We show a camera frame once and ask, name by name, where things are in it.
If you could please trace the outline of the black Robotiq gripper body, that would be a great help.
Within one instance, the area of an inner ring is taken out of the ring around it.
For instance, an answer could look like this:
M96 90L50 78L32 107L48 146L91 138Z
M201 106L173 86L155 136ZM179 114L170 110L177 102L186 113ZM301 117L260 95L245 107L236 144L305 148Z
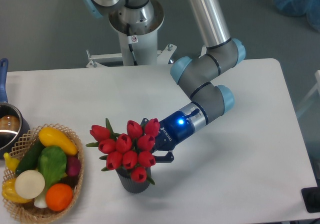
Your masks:
M191 121L192 114L176 111L160 121L159 134L151 152L172 151L176 145L190 137L195 132Z

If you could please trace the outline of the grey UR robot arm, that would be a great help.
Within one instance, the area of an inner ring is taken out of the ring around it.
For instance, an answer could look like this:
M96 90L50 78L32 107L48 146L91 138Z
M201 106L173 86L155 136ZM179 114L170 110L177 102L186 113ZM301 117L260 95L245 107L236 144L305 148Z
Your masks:
M125 66L155 65L158 56L158 29L164 11L157 0L83 0L96 18L108 17L118 33ZM242 62L246 50L232 39L218 0L189 0L206 48L199 58L182 57L170 74L190 103L160 122L152 151L165 151L158 163L170 163L173 149L186 138L222 116L234 106L232 92L212 80Z

